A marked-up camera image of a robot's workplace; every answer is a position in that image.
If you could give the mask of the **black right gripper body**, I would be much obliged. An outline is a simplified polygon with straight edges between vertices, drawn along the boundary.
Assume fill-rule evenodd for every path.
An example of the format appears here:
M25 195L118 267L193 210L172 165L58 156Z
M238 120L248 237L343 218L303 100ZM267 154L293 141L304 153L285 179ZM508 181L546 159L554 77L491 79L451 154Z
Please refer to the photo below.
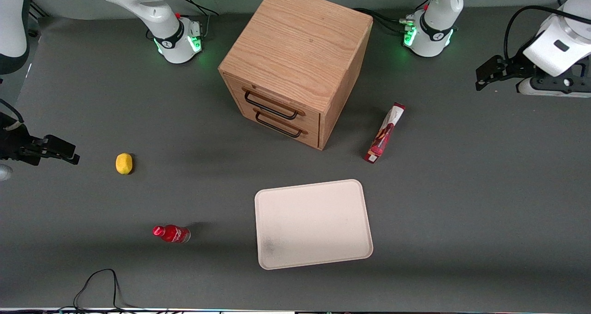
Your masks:
M15 122L17 121L10 116L0 114L0 159L35 163L35 157L25 156L21 152L23 147L30 148L32 142L36 140L29 134L27 127L20 125L11 131L6 130L6 127L10 127Z

